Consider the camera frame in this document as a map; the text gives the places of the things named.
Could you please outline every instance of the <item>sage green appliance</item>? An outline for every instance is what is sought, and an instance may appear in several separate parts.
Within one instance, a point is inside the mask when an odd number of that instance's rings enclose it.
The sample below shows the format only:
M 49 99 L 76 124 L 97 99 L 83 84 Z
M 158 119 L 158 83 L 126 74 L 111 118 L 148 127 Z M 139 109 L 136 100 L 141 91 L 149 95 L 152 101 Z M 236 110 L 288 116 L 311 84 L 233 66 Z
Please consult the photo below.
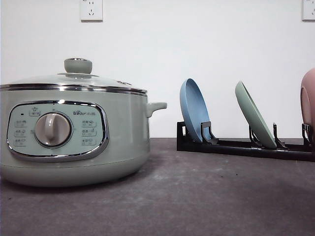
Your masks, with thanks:
M 167 104 L 146 91 L 90 74 L 66 59 L 66 73 L 1 85 L 1 177 L 61 187 L 129 175 L 149 157 L 148 118 Z

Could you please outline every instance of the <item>stainless steel rim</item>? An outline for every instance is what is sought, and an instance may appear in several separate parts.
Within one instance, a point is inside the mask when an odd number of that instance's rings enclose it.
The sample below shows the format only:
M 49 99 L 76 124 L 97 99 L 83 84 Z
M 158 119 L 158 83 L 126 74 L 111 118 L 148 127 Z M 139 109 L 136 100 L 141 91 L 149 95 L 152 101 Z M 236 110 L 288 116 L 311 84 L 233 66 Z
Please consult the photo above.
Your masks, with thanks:
M 1 91 L 15 90 L 58 90 L 58 91 L 92 91 L 92 92 L 114 92 L 147 96 L 147 91 L 138 88 L 93 86 L 93 85 L 58 85 L 58 84 L 6 84 L 1 85 Z
M 90 60 L 87 60 L 87 59 L 84 59 L 84 58 L 68 58 L 66 60 L 86 60 L 86 61 L 90 61 Z
M 65 73 L 58 73 L 57 75 L 68 75 L 68 76 L 71 76 L 71 77 L 74 77 L 74 76 L 85 76 L 85 77 L 99 77 L 98 75 L 92 75 L 92 74 L 84 74 L 84 73 L 68 73 L 68 72 L 65 72 Z

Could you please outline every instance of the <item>wall socket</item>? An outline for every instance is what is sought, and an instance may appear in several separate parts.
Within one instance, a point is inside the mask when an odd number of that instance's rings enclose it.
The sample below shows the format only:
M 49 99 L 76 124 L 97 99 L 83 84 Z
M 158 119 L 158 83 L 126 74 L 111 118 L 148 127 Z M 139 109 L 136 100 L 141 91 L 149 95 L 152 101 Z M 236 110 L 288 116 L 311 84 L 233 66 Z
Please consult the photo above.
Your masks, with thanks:
M 303 0 L 302 20 L 315 21 L 315 0 Z
M 103 0 L 80 0 L 81 21 L 103 21 Z

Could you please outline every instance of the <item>blue plate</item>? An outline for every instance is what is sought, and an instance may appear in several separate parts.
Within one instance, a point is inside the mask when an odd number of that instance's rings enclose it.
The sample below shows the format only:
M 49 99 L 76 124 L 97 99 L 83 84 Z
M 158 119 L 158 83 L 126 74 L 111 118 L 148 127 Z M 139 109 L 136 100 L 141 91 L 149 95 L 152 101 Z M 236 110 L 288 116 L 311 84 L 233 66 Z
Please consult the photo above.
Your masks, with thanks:
M 190 136 L 199 143 L 202 143 L 201 123 L 210 121 L 206 103 L 198 88 L 198 85 L 193 79 L 187 79 L 180 92 L 181 110 L 185 125 Z M 211 139 L 209 129 L 204 130 L 204 135 L 207 139 Z

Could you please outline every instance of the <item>lid knob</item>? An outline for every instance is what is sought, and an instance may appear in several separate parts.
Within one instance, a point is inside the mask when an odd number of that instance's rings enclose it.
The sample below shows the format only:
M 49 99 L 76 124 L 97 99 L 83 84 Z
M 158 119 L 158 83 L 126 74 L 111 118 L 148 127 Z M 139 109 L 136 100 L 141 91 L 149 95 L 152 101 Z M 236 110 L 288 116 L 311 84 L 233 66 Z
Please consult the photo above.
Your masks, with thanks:
M 67 73 L 90 74 L 92 62 L 83 58 L 69 58 L 64 60 L 64 68 Z

